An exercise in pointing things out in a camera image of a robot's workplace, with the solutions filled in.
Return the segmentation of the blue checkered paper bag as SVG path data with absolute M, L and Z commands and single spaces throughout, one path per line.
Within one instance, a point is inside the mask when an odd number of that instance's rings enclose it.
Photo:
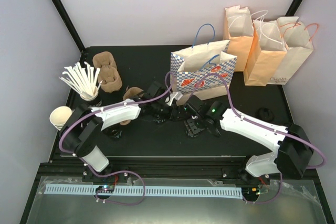
M 170 55 L 172 90 L 187 97 L 192 93 L 205 99 L 213 98 L 223 86 L 218 74 L 230 84 L 237 56 L 229 54 L 230 40 L 210 39 L 205 44 L 197 44 L 195 37 L 192 46 L 174 51 Z

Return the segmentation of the brown carrier half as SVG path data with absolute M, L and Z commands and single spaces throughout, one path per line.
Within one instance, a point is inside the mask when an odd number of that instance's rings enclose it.
M 133 97 L 135 95 L 138 95 L 141 92 L 143 92 L 143 90 L 138 88 L 138 87 L 127 88 L 126 92 L 123 96 L 123 100 L 130 99 L 131 97 Z M 126 120 L 126 121 L 122 121 L 120 124 L 125 126 L 125 125 L 129 124 L 130 122 L 131 122 L 131 120 Z

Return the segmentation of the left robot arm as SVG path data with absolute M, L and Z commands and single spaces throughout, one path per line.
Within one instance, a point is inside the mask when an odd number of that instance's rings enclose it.
M 108 158 L 98 147 L 98 135 L 125 121 L 132 121 L 142 115 L 152 115 L 159 119 L 176 118 L 177 101 L 182 93 L 171 92 L 170 88 L 158 82 L 151 84 L 147 91 L 129 88 L 125 99 L 112 105 L 91 107 L 84 103 L 78 106 L 66 121 L 59 136 L 62 152 L 73 154 L 94 170 L 94 175 L 102 182 L 113 174 Z

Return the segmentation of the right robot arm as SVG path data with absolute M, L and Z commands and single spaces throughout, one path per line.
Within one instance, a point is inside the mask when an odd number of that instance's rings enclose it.
M 240 168 L 238 176 L 245 184 L 262 175 L 275 173 L 301 179 L 308 168 L 314 151 L 304 129 L 296 124 L 282 126 L 264 122 L 227 108 L 218 101 L 207 105 L 195 95 L 186 101 L 183 111 L 190 116 L 185 123 L 191 137 L 204 130 L 215 137 L 227 131 L 269 149 L 269 153 L 247 158 L 245 167 Z

